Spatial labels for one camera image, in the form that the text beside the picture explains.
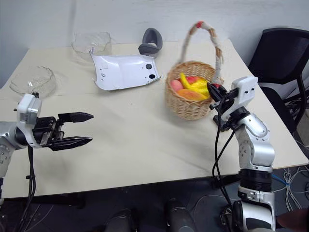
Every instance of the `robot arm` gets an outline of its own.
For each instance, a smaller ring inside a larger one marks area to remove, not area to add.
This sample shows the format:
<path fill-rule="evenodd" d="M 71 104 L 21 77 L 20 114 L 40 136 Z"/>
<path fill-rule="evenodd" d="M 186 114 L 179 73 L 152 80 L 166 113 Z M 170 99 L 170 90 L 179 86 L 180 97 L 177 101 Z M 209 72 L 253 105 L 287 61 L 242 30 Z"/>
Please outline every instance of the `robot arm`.
<path fill-rule="evenodd" d="M 54 117 L 38 118 L 42 101 L 36 94 L 25 94 L 17 109 L 16 122 L 0 121 L 0 188 L 10 164 L 12 153 L 28 145 L 33 148 L 49 147 L 53 151 L 71 149 L 89 143 L 92 138 L 64 138 L 62 125 L 66 122 L 84 122 L 92 115 L 87 113 L 58 114 Z M 0 205 L 3 203 L 0 189 Z"/>
<path fill-rule="evenodd" d="M 275 152 L 269 142 L 267 126 L 245 106 L 254 98 L 257 78 L 240 78 L 232 83 L 232 90 L 217 88 L 208 83 L 212 98 L 211 109 L 218 110 L 221 100 L 221 131 L 232 129 L 239 144 L 240 201 L 233 204 L 232 225 L 238 231 L 257 228 L 275 230 L 274 193 L 271 191 L 271 173 Z"/>

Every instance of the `clear glass bowl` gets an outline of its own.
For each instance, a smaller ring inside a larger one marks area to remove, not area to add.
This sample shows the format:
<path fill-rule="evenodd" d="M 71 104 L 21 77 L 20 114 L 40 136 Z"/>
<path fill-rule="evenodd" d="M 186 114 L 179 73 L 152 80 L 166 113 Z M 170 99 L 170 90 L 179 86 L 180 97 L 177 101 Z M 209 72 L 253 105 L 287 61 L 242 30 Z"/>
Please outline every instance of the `clear glass bowl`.
<path fill-rule="evenodd" d="M 89 54 L 92 49 L 96 56 L 112 54 L 111 36 L 108 32 L 77 33 L 71 46 L 79 57 L 89 62 L 92 62 Z"/>
<path fill-rule="evenodd" d="M 38 92 L 40 98 L 46 98 L 56 88 L 56 78 L 52 70 L 43 66 L 30 66 L 17 74 L 11 81 L 10 89 L 24 95 Z"/>

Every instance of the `white wall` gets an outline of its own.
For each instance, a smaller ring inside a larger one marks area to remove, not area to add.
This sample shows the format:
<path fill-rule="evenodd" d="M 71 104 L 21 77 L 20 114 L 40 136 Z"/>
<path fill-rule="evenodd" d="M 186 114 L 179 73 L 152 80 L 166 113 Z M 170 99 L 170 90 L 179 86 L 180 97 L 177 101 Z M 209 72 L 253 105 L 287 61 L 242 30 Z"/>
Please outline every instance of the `white wall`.
<path fill-rule="evenodd" d="M 0 87 L 28 48 L 70 46 L 74 32 L 108 31 L 113 43 L 139 43 L 154 27 L 174 41 L 203 20 L 248 64 L 263 29 L 309 30 L 308 15 L 309 0 L 0 0 Z"/>

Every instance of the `blue cable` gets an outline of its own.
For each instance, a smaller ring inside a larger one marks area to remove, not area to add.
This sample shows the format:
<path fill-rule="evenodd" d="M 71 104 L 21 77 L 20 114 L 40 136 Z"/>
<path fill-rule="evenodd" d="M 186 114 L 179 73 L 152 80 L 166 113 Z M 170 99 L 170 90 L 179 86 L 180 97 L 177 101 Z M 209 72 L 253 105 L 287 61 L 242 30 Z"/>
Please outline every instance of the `blue cable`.
<path fill-rule="evenodd" d="M 278 177 L 277 175 L 275 175 L 275 174 L 271 174 L 272 175 L 272 177 L 274 178 L 274 179 L 277 179 L 277 180 L 279 180 L 280 182 L 282 182 L 282 183 L 284 183 L 285 185 L 290 185 L 289 183 L 286 183 L 284 180 L 282 180 L 280 177 Z"/>

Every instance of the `red tip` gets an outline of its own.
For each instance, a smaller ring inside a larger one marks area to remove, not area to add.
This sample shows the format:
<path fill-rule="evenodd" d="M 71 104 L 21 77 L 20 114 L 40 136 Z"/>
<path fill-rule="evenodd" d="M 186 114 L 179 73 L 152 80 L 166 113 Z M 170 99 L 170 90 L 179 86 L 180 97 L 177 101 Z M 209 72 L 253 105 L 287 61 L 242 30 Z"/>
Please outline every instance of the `red tip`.
<path fill-rule="evenodd" d="M 219 88 L 221 85 L 220 84 L 212 84 L 213 86 L 215 86 L 216 88 Z"/>
<path fill-rule="evenodd" d="M 200 28 L 200 27 L 202 26 L 202 23 L 203 23 L 203 21 L 199 21 L 199 22 L 197 23 L 197 28 Z"/>

